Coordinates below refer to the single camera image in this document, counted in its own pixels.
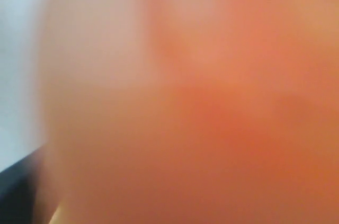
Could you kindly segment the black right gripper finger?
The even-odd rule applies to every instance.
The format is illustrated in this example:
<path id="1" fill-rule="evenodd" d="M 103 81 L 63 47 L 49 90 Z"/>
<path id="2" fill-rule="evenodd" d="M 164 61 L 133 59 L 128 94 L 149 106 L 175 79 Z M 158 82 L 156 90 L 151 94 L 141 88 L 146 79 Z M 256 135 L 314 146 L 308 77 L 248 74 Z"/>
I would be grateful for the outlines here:
<path id="1" fill-rule="evenodd" d="M 59 196 L 45 147 L 1 172 L 1 223 L 49 223 Z"/>

